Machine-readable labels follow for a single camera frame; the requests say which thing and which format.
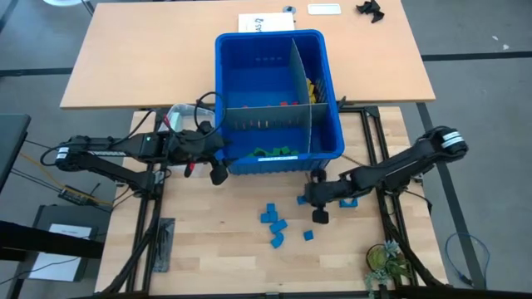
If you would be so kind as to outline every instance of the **black clamp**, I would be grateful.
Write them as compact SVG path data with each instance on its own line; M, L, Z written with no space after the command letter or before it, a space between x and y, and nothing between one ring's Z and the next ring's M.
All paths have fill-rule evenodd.
M381 6L378 5L375 0L371 0L370 2L365 1L363 5L357 5L357 10L360 13L373 13L372 23L378 22L384 18L384 12L381 12Z

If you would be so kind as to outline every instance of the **potted plant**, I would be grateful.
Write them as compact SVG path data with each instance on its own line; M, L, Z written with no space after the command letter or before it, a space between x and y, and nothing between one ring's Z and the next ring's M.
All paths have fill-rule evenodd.
M395 241L371 246L366 253L366 263L371 271L366 275L364 282L371 299L375 297L372 289L373 281L386 285L390 279L401 280L401 276L411 277L406 269L408 261Z

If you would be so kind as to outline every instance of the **white paper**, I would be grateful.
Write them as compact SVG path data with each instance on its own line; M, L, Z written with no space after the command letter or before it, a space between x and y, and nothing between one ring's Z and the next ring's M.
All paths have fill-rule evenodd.
M64 225L64 224L52 224L50 229L52 233L61 233L68 236L85 238L88 239L88 236L91 235L91 228L77 227L73 225ZM72 260L73 256L66 256L60 254L44 253L40 252L37 256L37 260L33 264L32 270L37 270L40 267L44 267L53 262L65 262ZM81 258L79 257L76 260L71 262L65 262L60 265L51 265L45 267L39 271L31 272L29 278L36 279L51 279L63 282L73 282L74 277L76 276L77 267L80 265Z
M276 32L294 29L291 12L239 14L239 32Z
M341 14L340 4L308 4L308 14L311 15L334 15Z

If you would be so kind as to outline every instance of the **black object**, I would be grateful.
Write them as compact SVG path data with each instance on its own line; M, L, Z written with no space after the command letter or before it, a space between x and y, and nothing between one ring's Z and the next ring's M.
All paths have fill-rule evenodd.
M147 164L211 163L211 180L218 185L228 175L225 164L220 163L214 153L224 147L225 142L220 135L212 134L212 129L210 123L204 121L197 131L151 132L121 140L77 135L56 147L58 154L54 164L63 171L88 170L106 176L128 184L136 194L155 199L160 196L161 187L155 174L148 170L137 173L100 157L131 157Z
M384 18L384 12L374 12L372 23L381 21Z
M375 0L365 1L363 5L357 5L360 13L373 13L372 23L378 22L384 18L384 12L381 12L381 6Z
M2 128L2 142L0 143L0 192L6 183L7 177L18 151L26 138L26 129L31 118L28 115L1 114L0 128Z
M391 194L400 194L410 183L410 177L424 174L434 163L450 163L464 157L468 147L457 130L445 126L427 131L407 150L374 166L361 166L339 174L336 182L326 182L323 174L312 172L317 180L305 185L307 202L316 207L314 215L323 220L325 204L334 200L357 198L379 186Z
M369 121L368 118L371 116L376 123L376 129L377 129L377 135L382 136L384 138L384 132L382 132L382 124L380 121L380 116L378 114L378 109L376 107L362 107L362 108L356 108L356 107L343 107L340 112L342 113L358 113L360 114L362 118L362 127L364 129L364 136L367 141L367 150L370 155L371 164L375 165L377 164L377 156L375 154L375 150L373 148L372 143L372 132L369 128ZM381 141L381 138L379 137L380 147L382 151L382 157L384 159L387 158L387 153L385 152L386 149L383 149L383 143ZM441 285L438 284L438 281L434 279L432 281L430 279L431 276L430 273L422 266L421 262L419 262L419 259L416 258L415 254L409 250L408 247L408 241L406 235L404 235L401 230L397 230L395 226L393 225L390 216L388 215L386 211L386 202L384 199L384 192L381 188L381 186L375 187L377 191L377 199L379 201L379 209L381 211L381 217L382 217L382 225L385 229L384 233L387 238L389 239L396 239L400 246L401 250L403 252L408 252L406 254L407 259L413 259L413 266L415 270L420 273L421 277L425 277L428 282L430 282L428 285L435 286L435 285ZM147 210L147 205L140 206L140 212L139 215L145 215ZM402 211L398 209L395 212L395 216L397 219L397 222L404 223L404 218L402 217ZM401 282L395 282L397 286L397 290L399 290L399 287L401 287L401 295L400 297L409 297L409 298L435 298L435 296L432 295L432 293L439 295L438 291L442 290L444 287L438 287L437 289L434 287L417 287L416 280L412 280L413 287L407 286L407 287L401 287ZM497 292L497 291L481 291L481 290L464 290L464 289L455 289L451 286L445 286L445 294L446 296L444 298L453 297L458 299L470 299L470 298L492 298L499 296L499 294L504 293L505 298L524 298L524 297L530 297L530 294L524 294L524 293L517 293L517 292ZM379 296L385 297L387 294L390 295L397 295L398 291L388 291L386 286L379 286ZM293 298L293 299L301 299L301 298L367 298L367 292L365 291L357 291L357 292L289 292L289 293L279 293L279 296L285 299ZM224 298L224 299L235 299L235 298L256 298L256 299L264 299L265 294L264 293L248 293L248 294L208 294L208 295L169 295L169 296L149 296L147 292L131 292L131 293L120 293L120 294L110 294L110 293L98 293L95 294L93 297L84 297L84 298L209 298L209 299L215 299L215 298Z

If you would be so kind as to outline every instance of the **blue block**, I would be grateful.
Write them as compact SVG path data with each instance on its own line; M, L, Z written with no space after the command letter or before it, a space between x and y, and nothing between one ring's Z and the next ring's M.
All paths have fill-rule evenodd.
M339 201L340 208L355 208L358 207L358 199L352 199L352 202L349 203L346 201L346 199L342 199Z
M271 223L276 223L279 220L279 215L275 211L268 212L268 216L269 216L269 222Z
M282 233L276 233L275 238L270 241L272 243L273 248L279 248L281 244L283 244L284 241L284 235Z
M260 214L260 222L261 223L270 223L269 214L268 213L261 213Z
M298 196L298 204L299 205L306 204L306 203L307 203L307 200L305 199L304 196L302 196L302 195Z
M275 212L275 203L267 203L266 212Z
M277 221L276 223L272 224L269 226L269 230L272 232L272 233L276 233L282 229L285 229L288 227L288 224L286 223L286 220L284 219L281 219L279 221Z
M306 231L305 233L303 233L303 238L305 238L305 241L310 241L310 240L314 239L313 231L310 230L310 231Z

